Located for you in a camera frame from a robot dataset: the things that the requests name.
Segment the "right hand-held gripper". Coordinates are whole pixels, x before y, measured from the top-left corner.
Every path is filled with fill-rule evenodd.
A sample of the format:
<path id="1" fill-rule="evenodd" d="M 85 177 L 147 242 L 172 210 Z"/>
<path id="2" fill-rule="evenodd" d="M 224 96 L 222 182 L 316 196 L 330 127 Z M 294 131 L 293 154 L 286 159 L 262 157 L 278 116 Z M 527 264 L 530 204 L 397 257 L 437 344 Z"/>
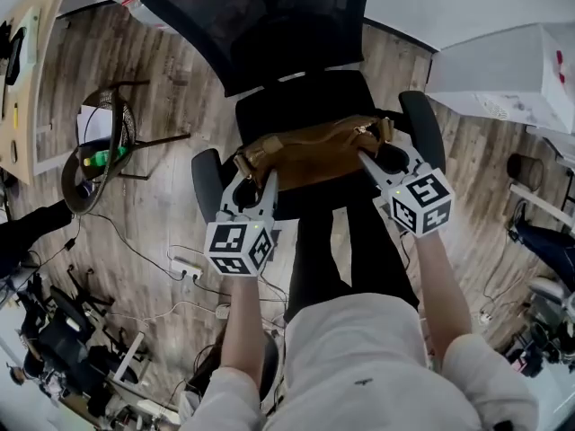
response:
<path id="1" fill-rule="evenodd" d="M 396 179 L 363 151 L 358 158 L 374 185 L 387 193 L 392 219 L 421 238 L 447 224 L 453 211 L 454 191 L 440 169 L 426 171 L 426 162 L 414 147 L 405 147 L 407 176 Z"/>

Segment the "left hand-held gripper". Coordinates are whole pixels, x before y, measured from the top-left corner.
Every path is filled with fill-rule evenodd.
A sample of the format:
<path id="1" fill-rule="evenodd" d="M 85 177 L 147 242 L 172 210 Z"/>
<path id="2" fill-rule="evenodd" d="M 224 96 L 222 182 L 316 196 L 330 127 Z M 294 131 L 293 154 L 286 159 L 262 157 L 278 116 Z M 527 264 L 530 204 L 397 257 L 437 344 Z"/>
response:
<path id="1" fill-rule="evenodd" d="M 257 216 L 240 215 L 235 192 L 247 179 L 237 172 L 225 188 L 216 219 L 208 223 L 204 255 L 223 276 L 257 277 L 270 258 L 279 177 L 272 169 L 264 185 Z"/>

